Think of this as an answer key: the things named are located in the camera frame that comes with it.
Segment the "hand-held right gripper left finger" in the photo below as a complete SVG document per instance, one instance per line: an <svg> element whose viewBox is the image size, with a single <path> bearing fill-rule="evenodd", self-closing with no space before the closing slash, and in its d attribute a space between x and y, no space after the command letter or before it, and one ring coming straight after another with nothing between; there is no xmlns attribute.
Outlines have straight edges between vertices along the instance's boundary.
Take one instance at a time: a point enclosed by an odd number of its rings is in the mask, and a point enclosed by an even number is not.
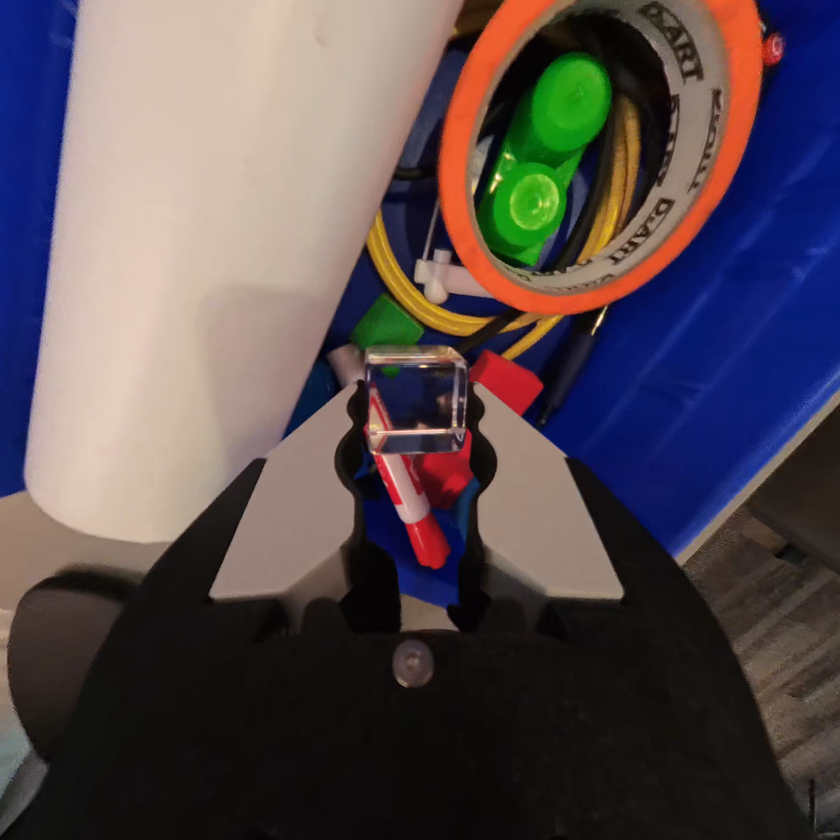
<svg viewBox="0 0 840 840"><path fill-rule="evenodd" d="M397 632L392 558L367 539L354 475L368 397L350 385L266 457L209 592L215 602L276 600L297 631L307 606L343 602L355 629Z"/></svg>

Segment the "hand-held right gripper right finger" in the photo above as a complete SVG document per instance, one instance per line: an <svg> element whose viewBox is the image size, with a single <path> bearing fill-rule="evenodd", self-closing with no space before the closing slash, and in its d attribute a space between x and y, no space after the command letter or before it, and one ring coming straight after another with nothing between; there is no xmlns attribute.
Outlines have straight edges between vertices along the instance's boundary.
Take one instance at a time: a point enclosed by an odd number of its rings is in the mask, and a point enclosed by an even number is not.
<svg viewBox="0 0 840 840"><path fill-rule="evenodd" d="M493 602L514 602L531 627L554 602L620 605L623 586L564 452L483 385L469 385L466 423L479 488L448 607L457 629L477 629Z"/></svg>

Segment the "clear acrylic cube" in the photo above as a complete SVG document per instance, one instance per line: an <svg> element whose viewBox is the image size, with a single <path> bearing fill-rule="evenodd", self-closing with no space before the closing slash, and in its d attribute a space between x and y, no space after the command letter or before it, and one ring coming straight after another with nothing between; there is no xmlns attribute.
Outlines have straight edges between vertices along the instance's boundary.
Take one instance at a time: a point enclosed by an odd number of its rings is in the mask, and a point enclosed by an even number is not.
<svg viewBox="0 0 840 840"><path fill-rule="evenodd" d="M364 352L373 455L447 455L466 443L468 365L447 345L374 344Z"/></svg>

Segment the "blue plastic bin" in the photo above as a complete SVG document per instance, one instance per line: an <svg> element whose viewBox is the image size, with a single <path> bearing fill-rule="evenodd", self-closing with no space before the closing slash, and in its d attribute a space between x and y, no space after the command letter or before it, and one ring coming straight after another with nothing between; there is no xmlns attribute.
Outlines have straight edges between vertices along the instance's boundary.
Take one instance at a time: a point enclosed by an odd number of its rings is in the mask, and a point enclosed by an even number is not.
<svg viewBox="0 0 840 840"><path fill-rule="evenodd" d="M786 49L728 194L608 314L545 431L680 555L838 392L838 2L761 2ZM147 569L23 492L76 2L2 2L2 608L70 564Z"/></svg>

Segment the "red block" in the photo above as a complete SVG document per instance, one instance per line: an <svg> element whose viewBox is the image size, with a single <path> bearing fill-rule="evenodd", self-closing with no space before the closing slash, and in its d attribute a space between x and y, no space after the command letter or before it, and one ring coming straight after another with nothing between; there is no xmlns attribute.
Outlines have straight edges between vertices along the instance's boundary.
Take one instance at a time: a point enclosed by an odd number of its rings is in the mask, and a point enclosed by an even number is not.
<svg viewBox="0 0 840 840"><path fill-rule="evenodd" d="M471 365L469 381L482 385L520 417L543 391L543 383L536 374L490 350L481 351Z"/></svg>
<svg viewBox="0 0 840 840"><path fill-rule="evenodd" d="M456 453L425 454L415 458L417 474L432 508L448 510L474 479L469 465L471 444Z"/></svg>

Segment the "red marker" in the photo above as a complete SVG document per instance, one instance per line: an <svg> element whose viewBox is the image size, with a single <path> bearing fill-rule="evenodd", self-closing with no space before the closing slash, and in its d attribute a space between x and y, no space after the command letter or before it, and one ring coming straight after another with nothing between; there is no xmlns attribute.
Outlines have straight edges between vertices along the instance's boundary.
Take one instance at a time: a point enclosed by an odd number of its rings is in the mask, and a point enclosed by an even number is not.
<svg viewBox="0 0 840 840"><path fill-rule="evenodd" d="M387 454L384 443L375 442L376 433L388 433L394 427L379 390L371 385L368 393L369 415L365 431L376 468L406 529L416 560L425 568L440 570L450 555L447 538L432 512L412 457Z"/></svg>

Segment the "dark blue pen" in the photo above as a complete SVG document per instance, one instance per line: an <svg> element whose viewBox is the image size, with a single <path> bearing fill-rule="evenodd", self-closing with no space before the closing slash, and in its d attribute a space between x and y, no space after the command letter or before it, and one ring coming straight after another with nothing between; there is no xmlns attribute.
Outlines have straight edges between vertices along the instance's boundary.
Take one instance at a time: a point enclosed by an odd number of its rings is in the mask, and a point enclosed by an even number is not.
<svg viewBox="0 0 840 840"><path fill-rule="evenodd" d="M590 359L598 333L609 312L610 305L583 312L575 317L565 343L550 365L549 380L544 389L544 398L535 421L537 429L543 429L549 420L566 403Z"/></svg>

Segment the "small white plastic piece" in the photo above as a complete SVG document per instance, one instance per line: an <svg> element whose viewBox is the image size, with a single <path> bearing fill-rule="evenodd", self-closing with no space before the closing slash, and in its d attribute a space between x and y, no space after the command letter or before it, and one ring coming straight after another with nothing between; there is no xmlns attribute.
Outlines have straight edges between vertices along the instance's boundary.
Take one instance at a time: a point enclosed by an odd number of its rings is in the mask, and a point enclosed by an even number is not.
<svg viewBox="0 0 840 840"><path fill-rule="evenodd" d="M326 360L341 392L354 395L365 382L364 353L353 343L346 343L327 353Z"/></svg>

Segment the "green block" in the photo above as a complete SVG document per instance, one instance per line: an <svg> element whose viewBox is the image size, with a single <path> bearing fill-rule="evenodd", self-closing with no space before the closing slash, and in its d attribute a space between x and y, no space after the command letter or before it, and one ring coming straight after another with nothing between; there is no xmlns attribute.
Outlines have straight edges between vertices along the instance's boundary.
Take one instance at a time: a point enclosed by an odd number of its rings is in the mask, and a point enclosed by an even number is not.
<svg viewBox="0 0 840 840"><path fill-rule="evenodd" d="M357 322L350 343L360 354L373 345L412 345L423 336L425 327L387 293L374 300Z"/></svg>

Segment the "white plastic clip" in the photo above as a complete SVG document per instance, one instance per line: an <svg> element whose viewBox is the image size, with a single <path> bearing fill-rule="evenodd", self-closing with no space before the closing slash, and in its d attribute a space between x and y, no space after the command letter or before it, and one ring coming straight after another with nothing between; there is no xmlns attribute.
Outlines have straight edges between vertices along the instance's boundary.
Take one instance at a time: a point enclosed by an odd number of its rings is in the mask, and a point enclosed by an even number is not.
<svg viewBox="0 0 840 840"><path fill-rule="evenodd" d="M467 268L453 263L452 257L451 251L436 248L431 258L416 261L413 280L421 288L424 298L439 307L451 296L493 298Z"/></svg>

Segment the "white cardboard tube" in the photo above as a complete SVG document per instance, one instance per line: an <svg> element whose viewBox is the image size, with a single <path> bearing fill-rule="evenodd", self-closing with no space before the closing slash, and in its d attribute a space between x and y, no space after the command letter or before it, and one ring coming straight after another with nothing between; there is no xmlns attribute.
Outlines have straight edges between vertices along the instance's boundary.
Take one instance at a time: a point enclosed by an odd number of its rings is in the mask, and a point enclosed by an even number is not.
<svg viewBox="0 0 840 840"><path fill-rule="evenodd" d="M285 431L463 2L80 2L24 479L174 540Z"/></svg>

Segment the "green plastic part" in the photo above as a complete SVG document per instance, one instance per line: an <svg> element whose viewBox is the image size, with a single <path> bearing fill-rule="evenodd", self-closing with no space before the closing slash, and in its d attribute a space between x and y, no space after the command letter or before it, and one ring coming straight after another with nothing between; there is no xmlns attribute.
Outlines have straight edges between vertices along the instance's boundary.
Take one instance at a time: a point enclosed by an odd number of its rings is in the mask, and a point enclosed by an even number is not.
<svg viewBox="0 0 840 840"><path fill-rule="evenodd" d="M513 266L537 265L560 229L574 174L612 101L606 68L580 51L557 58L522 96L477 211L496 257Z"/></svg>

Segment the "orange tape roll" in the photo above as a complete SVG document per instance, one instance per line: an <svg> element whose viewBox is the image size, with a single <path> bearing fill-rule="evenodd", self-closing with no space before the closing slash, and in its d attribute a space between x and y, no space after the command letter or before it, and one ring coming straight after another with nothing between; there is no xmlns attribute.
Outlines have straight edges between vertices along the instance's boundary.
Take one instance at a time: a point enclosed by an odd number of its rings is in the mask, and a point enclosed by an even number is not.
<svg viewBox="0 0 840 840"><path fill-rule="evenodd" d="M662 61L670 97L666 153L627 228L584 266L531 274L491 254L476 219L468 163L490 94L524 46L554 20L607 12L633 27ZM732 182L747 146L762 80L754 2L505 2L458 79L437 168L440 205L457 256L510 307L574 314L622 299L671 264L697 236Z"/></svg>

